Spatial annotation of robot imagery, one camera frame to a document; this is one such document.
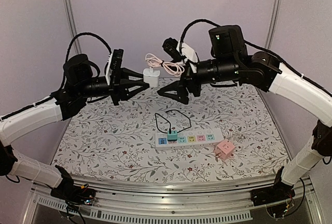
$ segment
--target black bracket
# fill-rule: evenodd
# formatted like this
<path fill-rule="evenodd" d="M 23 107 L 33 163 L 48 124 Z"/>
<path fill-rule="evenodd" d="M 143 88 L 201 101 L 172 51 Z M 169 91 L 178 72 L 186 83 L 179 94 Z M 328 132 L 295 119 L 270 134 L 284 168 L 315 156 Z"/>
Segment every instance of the black bracket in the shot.
<path fill-rule="evenodd" d="M 119 105 L 119 101 L 127 101 L 149 88 L 149 84 L 145 83 L 143 79 L 131 80 L 129 77 L 143 78 L 143 75 L 127 68 L 120 69 L 118 77 L 113 79 L 113 91 L 110 93 L 114 105 Z"/>
<path fill-rule="evenodd" d="M 293 186 L 289 186 L 281 182 L 281 174 L 283 169 L 284 167 L 278 170 L 273 186 L 250 191 L 251 200 L 253 201 L 254 206 L 283 201 L 290 198 L 290 196 L 295 196 Z"/>
<path fill-rule="evenodd" d="M 62 176 L 61 183 L 51 190 L 51 196 L 66 200 L 75 204 L 90 204 L 94 199 L 96 191 L 91 188 L 82 188 L 74 185 L 74 180 L 70 174 L 63 168 L 56 165 Z"/>
<path fill-rule="evenodd" d="M 186 87 L 183 85 L 181 80 L 175 81 L 157 91 L 160 96 L 167 97 L 182 104 L 188 105 L 189 98 L 188 98 L 188 91 Z"/>
<path fill-rule="evenodd" d="M 281 74 L 277 58 L 260 51 L 253 54 L 248 69 L 239 70 L 239 83 L 251 84 L 268 92 L 277 74 Z"/>
<path fill-rule="evenodd" d="M 12 152 L 12 146 L 4 147 L 0 141 L 0 176 L 8 175 L 15 162 L 17 162 L 17 158 Z"/>
<path fill-rule="evenodd" d="M 76 90 L 70 90 L 69 88 L 53 92 L 51 96 L 57 100 L 56 104 L 61 108 L 62 120 L 77 115 L 87 105 L 86 98 Z"/>
<path fill-rule="evenodd" d="M 332 127 L 327 127 L 319 120 L 313 130 L 312 149 L 322 156 L 332 156 Z"/>

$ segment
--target wire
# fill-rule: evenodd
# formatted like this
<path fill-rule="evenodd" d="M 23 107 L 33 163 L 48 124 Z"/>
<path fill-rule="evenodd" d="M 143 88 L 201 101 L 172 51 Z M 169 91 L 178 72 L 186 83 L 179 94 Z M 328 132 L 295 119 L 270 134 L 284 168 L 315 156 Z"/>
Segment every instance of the wire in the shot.
<path fill-rule="evenodd" d="M 18 176 L 16 176 L 16 179 L 17 181 L 14 181 L 13 179 L 9 178 L 8 175 L 6 175 L 6 178 L 11 181 L 12 183 L 15 183 L 15 184 L 19 184 L 21 181 L 20 181 L 20 178 Z"/>
<path fill-rule="evenodd" d="M 239 67 L 244 69 L 244 70 L 248 70 L 249 68 L 240 60 L 239 58 L 239 50 L 234 52 L 234 59 L 235 61 L 238 63 Z"/>
<path fill-rule="evenodd" d="M 290 202 L 289 202 L 289 204 L 291 204 L 291 202 L 293 201 L 292 194 L 289 194 L 288 196 L 289 196 L 289 198 L 290 198 Z"/>
<path fill-rule="evenodd" d="M 171 111 L 177 111 L 178 113 L 182 114 L 183 116 L 185 116 L 185 117 L 189 120 L 189 125 L 190 125 L 190 126 L 187 127 L 187 128 L 182 129 L 181 131 L 178 131 L 178 133 L 180 133 L 180 132 L 182 132 L 182 131 L 184 131 L 184 130 L 187 130 L 187 129 L 191 128 L 191 120 L 190 120 L 190 118 L 189 118 L 187 115 L 185 115 L 184 113 L 182 113 L 182 112 L 180 112 L 179 110 L 176 110 L 176 109 L 174 109 L 174 110 L 168 110 L 168 111 L 166 111 L 166 113 L 169 113 L 169 112 L 171 112 Z"/>
<path fill-rule="evenodd" d="M 178 63 L 165 62 L 151 53 L 145 56 L 145 61 L 149 67 L 163 67 L 167 73 L 174 77 L 180 77 L 185 71 L 185 68 Z"/>
<path fill-rule="evenodd" d="M 179 44 L 179 49 L 178 49 L 180 54 L 182 54 L 182 43 L 183 43 L 183 41 L 184 41 L 184 39 L 185 39 L 185 36 L 186 36 L 187 31 L 188 31 L 189 28 L 192 27 L 194 24 L 196 24 L 196 23 L 201 23 L 201 22 L 211 24 L 211 25 L 213 25 L 213 26 L 215 26 L 215 27 L 219 27 L 219 26 L 220 26 L 219 24 L 216 24 L 216 23 L 214 23 L 214 22 L 212 22 L 212 21 L 210 21 L 210 20 L 208 20 L 208 19 L 196 19 L 196 20 L 192 21 L 191 23 L 189 23 L 189 24 L 185 27 L 185 29 L 183 30 L 182 35 L 181 35 L 181 38 L 180 38 L 180 44 Z"/>
<path fill-rule="evenodd" d="M 156 126 L 157 126 L 158 131 L 161 132 L 161 133 L 167 134 L 167 132 L 163 132 L 162 130 L 159 129 L 159 127 L 158 127 L 158 121 L 157 121 L 157 115 L 160 116 L 161 118 L 163 118 L 164 120 L 166 120 L 168 122 L 168 124 L 170 125 L 169 132 L 171 133 L 171 131 L 172 131 L 172 124 L 166 118 L 164 118 L 163 116 L 161 116 L 160 114 L 155 113 Z"/>
<path fill-rule="evenodd" d="M 325 158 L 323 158 L 323 163 L 325 165 L 329 165 L 331 163 L 331 160 L 332 160 L 332 156 L 330 156 L 330 158 L 329 158 L 329 160 L 327 162 L 325 161 Z"/>
<path fill-rule="evenodd" d="M 290 216 L 293 213 L 295 213 L 296 211 L 298 211 L 298 209 L 302 206 L 303 201 L 305 200 L 305 197 L 306 197 L 306 186 L 305 186 L 305 182 L 302 180 L 302 178 L 300 178 L 300 180 L 301 180 L 302 185 L 303 185 L 303 196 L 302 196 L 301 202 L 300 202 L 300 204 L 296 207 L 296 209 L 293 212 L 291 212 L 290 214 L 286 214 L 285 217 L 286 216 Z"/>
<path fill-rule="evenodd" d="M 74 41 L 77 38 L 79 38 L 80 36 L 93 36 L 93 37 L 97 38 L 99 41 L 101 41 L 105 45 L 105 47 L 107 48 L 109 54 L 111 55 L 112 51 L 110 49 L 110 46 L 108 45 L 108 43 L 103 38 L 101 38 L 99 35 L 96 35 L 96 34 L 93 34 L 93 33 L 90 33 L 90 32 L 82 32 L 82 33 L 79 33 L 76 36 L 74 36 L 74 38 L 71 40 L 71 42 L 68 46 L 68 49 L 67 49 L 67 54 L 66 54 L 66 58 L 65 58 L 65 61 L 64 61 L 65 63 L 69 59 L 69 53 L 71 51 L 72 45 L 74 44 Z M 63 72 L 62 82 L 61 82 L 61 85 L 60 85 L 60 88 L 58 89 L 58 91 L 60 91 L 64 87 L 65 81 L 66 81 L 66 76 L 65 76 L 65 73 Z"/>
<path fill-rule="evenodd" d="M 77 222 L 73 221 L 72 218 L 69 216 L 69 209 L 71 209 L 73 211 L 76 211 L 79 214 L 79 216 L 81 217 L 83 224 L 86 224 L 86 222 L 84 220 L 84 217 L 81 214 L 79 208 L 77 206 L 73 205 L 72 203 L 68 202 L 68 201 L 66 201 L 66 204 L 67 204 L 66 210 L 67 210 L 67 218 L 68 218 L 68 220 L 70 220 L 74 224 L 78 224 Z"/>

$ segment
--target floral tablecloth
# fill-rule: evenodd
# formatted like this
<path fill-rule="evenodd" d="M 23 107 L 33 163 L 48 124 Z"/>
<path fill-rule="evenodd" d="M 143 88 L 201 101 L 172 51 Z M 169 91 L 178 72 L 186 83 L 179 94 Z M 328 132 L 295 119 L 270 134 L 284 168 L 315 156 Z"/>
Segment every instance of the floral tablecloth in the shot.
<path fill-rule="evenodd" d="M 162 79 L 160 85 L 171 82 Z M 203 86 L 201 96 L 191 96 L 189 105 L 160 97 L 157 90 L 149 88 L 119 106 L 113 106 L 110 97 L 86 106 L 72 118 L 53 164 L 72 174 L 96 178 L 175 183 L 274 174 L 288 161 L 254 87 Z M 225 162 L 217 159 L 214 147 L 156 150 L 155 112 L 165 116 L 170 109 L 190 117 L 194 129 L 233 130 L 233 156 Z M 169 117 L 180 129 L 188 126 L 188 120 L 179 114 Z"/>

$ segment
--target black cable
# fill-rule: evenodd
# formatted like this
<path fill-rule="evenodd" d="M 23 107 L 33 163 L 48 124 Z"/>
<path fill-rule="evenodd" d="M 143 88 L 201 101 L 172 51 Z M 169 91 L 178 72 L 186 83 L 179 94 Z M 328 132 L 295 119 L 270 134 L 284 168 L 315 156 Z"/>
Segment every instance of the black cable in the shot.
<path fill-rule="evenodd" d="M 66 201 L 66 204 L 67 204 L 67 208 L 66 208 L 66 210 L 67 210 L 67 218 L 68 218 L 68 220 L 70 220 L 70 221 L 71 221 L 72 223 L 74 223 L 74 224 L 78 224 L 77 222 L 73 221 L 72 218 L 69 216 L 69 209 L 71 209 L 71 210 L 73 210 L 73 211 L 76 211 L 76 212 L 79 214 L 79 216 L 81 217 L 83 224 L 86 224 L 86 222 L 85 222 L 85 220 L 84 220 L 84 217 L 83 217 L 83 215 L 81 214 L 81 212 L 80 212 L 80 210 L 78 209 L 78 207 L 76 207 L 75 205 L 71 204 L 71 203 L 68 202 L 68 201 Z"/>
<path fill-rule="evenodd" d="M 41 100 L 41 101 L 36 102 L 35 105 L 36 105 L 36 106 L 39 106 L 39 105 L 41 105 L 41 104 L 43 104 L 43 103 L 45 103 L 45 102 L 51 100 L 52 98 L 53 98 L 53 97 L 51 97 L 51 96 L 50 96 L 50 97 L 47 97 L 47 98 L 44 99 L 44 100 Z M 16 115 L 16 114 L 19 114 L 19 113 L 21 113 L 21 112 L 23 112 L 23 111 L 25 111 L 25 110 L 28 110 L 28 109 L 30 109 L 30 108 L 35 107 L 35 105 L 32 104 L 32 105 L 24 106 L 23 108 L 21 108 L 21 109 L 19 109 L 19 110 L 13 111 L 12 113 L 9 113 L 9 114 L 7 114 L 7 115 L 1 117 L 1 119 L 2 119 L 2 120 L 8 119 L 8 118 L 10 118 L 10 117 L 12 117 L 12 116 L 14 116 L 14 115 Z"/>
<path fill-rule="evenodd" d="M 228 85 L 216 85 L 216 84 L 212 84 L 210 83 L 210 86 L 213 88 L 232 88 L 232 87 L 236 87 L 237 84 L 228 84 Z"/>
<path fill-rule="evenodd" d="M 191 128 L 191 120 L 190 120 L 190 118 L 187 115 L 185 115 L 184 113 L 182 113 L 182 112 L 180 112 L 179 110 L 176 110 L 176 109 L 174 109 L 174 110 L 168 110 L 168 111 L 166 111 L 166 113 L 169 113 L 170 111 L 177 111 L 178 113 L 182 114 L 183 116 L 185 116 L 189 120 L 189 125 L 190 126 L 187 127 L 187 128 L 182 129 L 181 131 L 178 131 L 178 133 Z"/>
<path fill-rule="evenodd" d="M 303 185 L 303 196 L 302 196 L 301 202 L 300 202 L 300 204 L 296 207 L 296 209 L 293 212 L 291 212 L 290 214 L 286 214 L 285 217 L 290 216 L 293 213 L 295 213 L 296 211 L 298 211 L 298 209 L 302 206 L 303 201 L 305 200 L 305 197 L 306 197 L 306 186 L 305 186 L 305 182 L 302 180 L 302 178 L 300 178 L 300 180 L 301 180 L 302 185 Z"/>
<path fill-rule="evenodd" d="M 159 127 L 158 127 L 158 121 L 157 121 L 157 115 L 160 116 L 161 118 L 163 118 L 164 120 L 166 120 L 168 122 L 168 124 L 170 125 L 169 132 L 171 133 L 171 131 L 172 131 L 172 124 L 166 118 L 164 118 L 163 116 L 161 116 L 160 114 L 155 113 L 156 126 L 157 126 L 158 131 L 161 132 L 161 133 L 167 134 L 167 132 L 163 132 L 162 130 L 159 129 Z"/>
<path fill-rule="evenodd" d="M 106 65 L 104 67 L 104 74 L 106 75 L 106 69 L 107 69 L 107 66 L 108 66 L 108 61 L 106 62 Z"/>
<path fill-rule="evenodd" d="M 104 39 L 102 39 L 100 36 L 98 36 L 98 35 L 96 35 L 96 34 L 93 34 L 93 33 L 90 33 L 90 32 L 82 32 L 82 33 L 77 34 L 77 35 L 72 39 L 72 41 L 70 42 L 69 47 L 68 47 L 68 49 L 67 49 L 67 54 L 66 54 L 66 58 L 65 58 L 65 63 L 66 63 L 66 62 L 68 61 L 68 59 L 69 59 L 69 53 L 70 53 L 70 50 L 71 50 L 71 47 L 72 47 L 74 41 L 75 41 L 77 38 L 79 38 L 80 36 L 93 36 L 93 37 L 97 38 L 99 41 L 101 41 L 101 42 L 106 46 L 106 48 L 107 48 L 109 54 L 112 53 L 112 51 L 111 51 L 110 46 L 108 45 L 108 43 L 107 43 Z M 62 82 L 61 82 L 60 88 L 59 88 L 57 91 L 60 91 L 60 90 L 63 88 L 64 84 L 65 84 L 65 74 L 64 74 L 64 72 L 63 72 Z M 23 108 L 21 108 L 21 109 L 19 109 L 19 110 L 13 111 L 12 113 L 9 113 L 9 114 L 7 114 L 7 115 L 1 117 L 1 119 L 2 119 L 2 120 L 8 119 L 8 118 L 10 118 L 10 117 L 12 117 L 12 116 L 14 116 L 14 115 L 16 115 L 16 114 L 19 114 L 19 113 L 21 113 L 21 112 L 23 112 L 23 111 L 25 111 L 25 110 L 28 110 L 28 109 L 33 108 L 33 107 L 35 107 L 35 106 L 39 106 L 39 105 L 41 105 L 41 104 L 43 104 L 43 103 L 45 103 L 45 102 L 51 100 L 52 98 L 53 98 L 53 96 L 49 96 L 49 97 L 47 97 L 47 98 L 44 99 L 44 100 L 41 100 L 41 101 L 36 102 L 35 104 L 28 105 L 28 106 L 25 106 L 25 107 L 23 107 Z"/>
<path fill-rule="evenodd" d="M 239 58 L 239 50 L 237 50 L 236 52 L 234 52 L 234 59 L 235 61 L 238 63 L 239 67 L 244 69 L 244 70 L 248 70 L 249 68 L 240 60 Z"/>
<path fill-rule="evenodd" d="M 201 22 L 211 24 L 211 25 L 213 25 L 213 26 L 215 26 L 215 27 L 219 27 L 219 26 L 220 26 L 219 24 L 216 24 L 216 23 L 214 23 L 214 22 L 212 22 L 212 21 L 210 21 L 210 20 L 207 20 L 207 19 L 196 19 L 196 20 L 192 21 L 190 24 L 188 24 L 188 25 L 185 27 L 185 29 L 184 29 L 183 32 L 182 32 L 182 35 L 181 35 L 181 38 L 180 38 L 180 44 L 179 44 L 179 52 L 180 52 L 180 54 L 182 54 L 182 43 L 183 43 L 183 40 L 185 39 L 185 36 L 186 36 L 187 31 L 188 31 L 189 28 L 192 27 L 194 24 L 196 24 L 196 23 L 201 23 Z"/>
<path fill-rule="evenodd" d="M 6 178 L 14 184 L 19 184 L 21 182 L 18 176 L 16 176 L 17 181 L 14 181 L 13 179 L 9 178 L 8 175 L 6 175 Z"/>
<path fill-rule="evenodd" d="M 107 98 L 107 97 L 109 97 L 109 95 L 107 95 L 107 96 L 102 96 L 102 97 L 100 97 L 100 98 L 98 98 L 98 99 L 95 99 L 95 100 L 87 101 L 87 103 L 94 103 L 94 102 L 97 102 L 97 101 L 101 101 L 101 100 L 103 100 L 103 99 L 105 99 L 105 98 Z"/>
<path fill-rule="evenodd" d="M 65 58 L 65 63 L 66 63 L 66 62 L 68 61 L 68 59 L 69 59 L 69 53 L 70 53 L 70 51 L 71 51 L 72 45 L 74 44 L 74 41 L 75 41 L 77 38 L 79 38 L 80 36 L 93 36 L 93 37 L 97 38 L 99 41 L 101 41 L 101 42 L 105 45 L 105 47 L 107 48 L 109 54 L 112 53 L 112 51 L 111 51 L 110 46 L 108 45 L 108 43 L 107 43 L 104 39 L 102 39 L 99 35 L 96 35 L 96 34 L 93 34 L 93 33 L 90 33 L 90 32 L 82 32 L 82 33 L 79 33 L 79 34 L 77 34 L 76 36 L 74 36 L 74 38 L 71 40 L 71 42 L 70 42 L 70 44 L 69 44 L 69 47 L 68 47 L 68 49 L 67 49 L 67 54 L 66 54 L 66 58 Z M 60 91 L 60 90 L 63 88 L 63 86 L 64 86 L 64 84 L 65 84 L 65 80 L 66 80 L 66 77 L 65 77 L 65 74 L 64 74 L 64 72 L 63 72 L 62 82 L 61 82 L 61 85 L 60 85 L 60 88 L 58 89 L 58 91 Z"/>
<path fill-rule="evenodd" d="M 330 158 L 329 158 L 329 160 L 327 162 L 325 162 L 325 158 L 323 158 L 323 163 L 325 165 L 329 165 L 331 163 L 331 161 L 332 161 L 332 156 L 330 156 Z"/>

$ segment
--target white wall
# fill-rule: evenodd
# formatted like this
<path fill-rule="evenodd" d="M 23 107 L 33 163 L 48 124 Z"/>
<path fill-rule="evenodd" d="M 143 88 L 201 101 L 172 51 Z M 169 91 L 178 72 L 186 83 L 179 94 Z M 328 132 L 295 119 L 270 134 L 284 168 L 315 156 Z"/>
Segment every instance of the white wall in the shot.
<path fill-rule="evenodd" d="M 272 50 L 301 73 L 332 91 L 332 0 L 282 0 Z M 296 154 L 308 141 L 317 119 L 272 94 L 266 99 Z M 326 223 L 331 223 L 332 165 L 320 162 L 310 173 Z"/>
<path fill-rule="evenodd" d="M 0 0 L 0 114 L 49 95 L 62 79 L 70 34 L 62 0 Z M 64 122 L 32 132 L 13 144 L 50 163 Z M 0 222 L 19 223 L 31 183 L 0 178 Z"/>
<path fill-rule="evenodd" d="M 72 0 L 78 32 L 98 33 L 113 49 L 124 49 L 123 65 L 138 72 L 146 68 L 146 53 L 170 59 L 162 50 L 163 41 L 179 39 L 185 26 L 197 18 L 238 24 L 248 40 L 263 45 L 272 4 L 273 0 Z M 185 39 L 201 60 L 211 58 L 211 28 L 197 24 Z M 82 50 L 103 67 L 107 50 L 91 39 L 81 39 Z"/>

